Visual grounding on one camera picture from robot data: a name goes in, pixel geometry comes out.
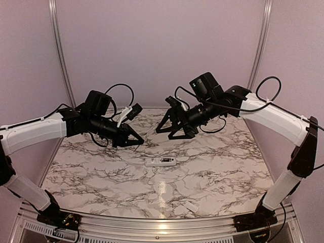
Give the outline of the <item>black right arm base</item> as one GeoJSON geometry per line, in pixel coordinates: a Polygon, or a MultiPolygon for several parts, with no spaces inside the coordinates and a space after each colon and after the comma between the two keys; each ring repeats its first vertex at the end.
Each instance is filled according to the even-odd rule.
{"type": "Polygon", "coordinates": [[[265,208],[261,202],[253,213],[235,216],[233,220],[237,232],[268,227],[278,222],[275,211],[265,208]]]}

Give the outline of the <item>white remote control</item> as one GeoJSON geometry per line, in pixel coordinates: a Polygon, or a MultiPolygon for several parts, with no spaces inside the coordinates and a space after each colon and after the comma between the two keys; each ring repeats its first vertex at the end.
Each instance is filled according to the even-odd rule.
{"type": "Polygon", "coordinates": [[[177,164],[173,157],[153,157],[145,159],[146,167],[169,167],[177,164]]]}

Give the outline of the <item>clear handle tester screwdriver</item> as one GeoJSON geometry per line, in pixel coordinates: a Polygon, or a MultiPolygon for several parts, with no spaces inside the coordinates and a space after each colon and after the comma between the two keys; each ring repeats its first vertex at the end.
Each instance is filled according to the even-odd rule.
{"type": "Polygon", "coordinates": [[[151,127],[150,129],[147,130],[146,134],[144,135],[144,142],[148,139],[148,137],[155,131],[155,127],[151,127]]]}

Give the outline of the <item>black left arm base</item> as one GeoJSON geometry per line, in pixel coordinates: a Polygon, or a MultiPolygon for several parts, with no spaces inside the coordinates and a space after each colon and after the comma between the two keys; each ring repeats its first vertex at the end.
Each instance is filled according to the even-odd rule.
{"type": "Polygon", "coordinates": [[[58,229],[78,230],[80,215],[62,211],[57,204],[51,203],[38,214],[37,221],[55,226],[58,229]]]}

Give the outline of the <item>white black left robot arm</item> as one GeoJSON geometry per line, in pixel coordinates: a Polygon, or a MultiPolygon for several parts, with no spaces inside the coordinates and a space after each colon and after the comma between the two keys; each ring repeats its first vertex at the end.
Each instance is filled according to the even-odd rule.
{"type": "Polygon", "coordinates": [[[125,122],[132,120],[142,107],[131,103],[118,116],[117,121],[105,117],[109,105],[115,105],[112,97],[106,93],[91,90],[85,100],[76,108],[61,104],[52,113],[25,121],[23,123],[1,127],[1,186],[17,197],[28,201],[53,225],[64,221],[64,214],[54,197],[40,189],[29,179],[17,174],[12,166],[10,155],[25,147],[41,142],[72,137],[88,133],[98,135],[111,142],[114,148],[143,144],[143,138],[125,122]]]}

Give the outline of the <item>white battery cover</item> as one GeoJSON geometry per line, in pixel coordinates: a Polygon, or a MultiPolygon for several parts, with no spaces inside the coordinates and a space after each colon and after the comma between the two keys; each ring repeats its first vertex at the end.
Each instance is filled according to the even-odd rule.
{"type": "Polygon", "coordinates": [[[183,206],[194,213],[198,211],[198,207],[189,201],[186,201],[183,206]]]}

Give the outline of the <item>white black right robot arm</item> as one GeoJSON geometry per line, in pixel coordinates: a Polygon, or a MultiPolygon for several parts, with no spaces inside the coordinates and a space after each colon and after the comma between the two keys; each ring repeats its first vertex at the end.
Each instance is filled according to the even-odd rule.
{"type": "Polygon", "coordinates": [[[314,117],[304,118],[262,99],[257,93],[233,86],[224,91],[210,72],[192,80],[192,95],[199,105],[185,110],[176,96],[169,96],[170,104],[157,133],[168,133],[170,140],[192,139],[198,127],[206,125],[217,116],[232,115],[259,123],[284,136],[295,145],[291,160],[274,185],[265,193],[251,215],[251,223],[261,227],[270,219],[279,204],[298,187],[303,178],[315,170],[318,121],[314,117]]]}

